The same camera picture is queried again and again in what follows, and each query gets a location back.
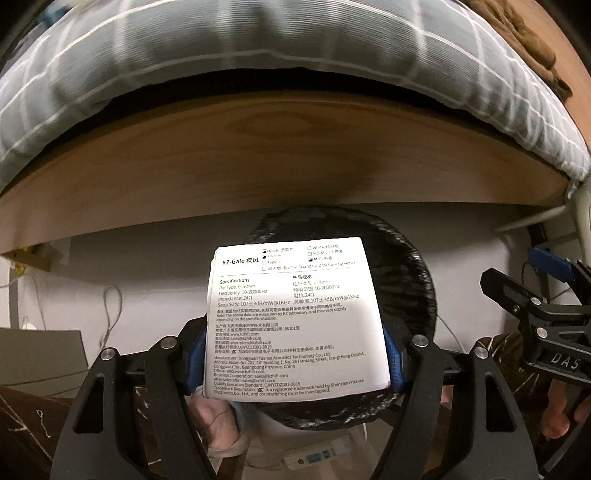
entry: brown blanket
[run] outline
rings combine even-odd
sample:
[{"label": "brown blanket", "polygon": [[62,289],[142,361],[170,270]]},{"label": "brown blanket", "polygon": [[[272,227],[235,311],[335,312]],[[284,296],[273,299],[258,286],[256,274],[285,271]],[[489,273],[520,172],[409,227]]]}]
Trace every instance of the brown blanket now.
[{"label": "brown blanket", "polygon": [[564,103],[573,91],[556,72],[556,54],[523,22],[508,0],[464,0],[484,18]]}]

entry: black garbage bag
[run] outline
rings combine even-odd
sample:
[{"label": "black garbage bag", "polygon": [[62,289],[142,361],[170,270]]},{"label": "black garbage bag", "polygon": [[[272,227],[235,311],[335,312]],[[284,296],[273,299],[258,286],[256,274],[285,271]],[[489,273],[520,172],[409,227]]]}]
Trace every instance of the black garbage bag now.
[{"label": "black garbage bag", "polygon": [[[421,255],[381,218],[341,207],[292,207],[263,218],[246,243],[360,237],[383,322],[404,322],[410,332],[433,338],[437,316],[433,280]],[[387,328],[396,329],[396,325]],[[282,424],[300,430],[334,430],[372,421],[399,394],[392,388],[340,398],[256,403]]]}]

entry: silver screw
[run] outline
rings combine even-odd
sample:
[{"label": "silver screw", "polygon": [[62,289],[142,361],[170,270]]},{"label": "silver screw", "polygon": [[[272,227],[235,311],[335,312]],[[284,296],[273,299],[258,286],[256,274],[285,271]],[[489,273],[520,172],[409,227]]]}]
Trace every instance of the silver screw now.
[{"label": "silver screw", "polygon": [[488,350],[484,347],[477,346],[474,349],[474,355],[476,355],[478,358],[482,358],[484,360],[485,358],[488,358]]},{"label": "silver screw", "polygon": [[425,348],[429,344],[429,339],[424,335],[415,335],[413,343],[419,348]]},{"label": "silver screw", "polygon": [[160,340],[160,346],[162,348],[172,348],[177,344],[177,339],[175,337],[164,337]]},{"label": "silver screw", "polygon": [[115,349],[114,348],[105,348],[100,353],[100,358],[102,360],[111,360],[115,356]]},{"label": "silver screw", "polygon": [[540,338],[547,338],[548,337],[548,332],[546,331],[545,328],[538,327],[535,329],[535,332],[538,334],[538,337],[540,337]]}]

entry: wooden board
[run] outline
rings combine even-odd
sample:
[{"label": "wooden board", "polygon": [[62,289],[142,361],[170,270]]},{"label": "wooden board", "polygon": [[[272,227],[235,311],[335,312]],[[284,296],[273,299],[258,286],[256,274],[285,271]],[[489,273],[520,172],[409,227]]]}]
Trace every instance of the wooden board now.
[{"label": "wooden board", "polygon": [[569,39],[556,22],[535,0],[511,0],[525,24],[536,32],[556,53],[556,70],[573,89],[565,107],[581,130],[587,146],[591,145],[591,76]]},{"label": "wooden board", "polygon": [[557,205],[564,175],[428,112],[262,93],[144,112],[67,144],[0,197],[0,252],[139,223],[296,204]]}]

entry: gray plaid sheet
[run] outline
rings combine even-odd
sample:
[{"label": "gray plaid sheet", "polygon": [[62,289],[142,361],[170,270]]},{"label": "gray plaid sheet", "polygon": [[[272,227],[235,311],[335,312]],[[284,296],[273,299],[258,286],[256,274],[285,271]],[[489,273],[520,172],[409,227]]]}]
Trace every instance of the gray plaid sheet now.
[{"label": "gray plaid sheet", "polygon": [[464,109],[585,180],[564,106],[454,0],[97,0],[75,7],[0,78],[0,190],[45,145],[114,97],[214,70],[306,67]]}]

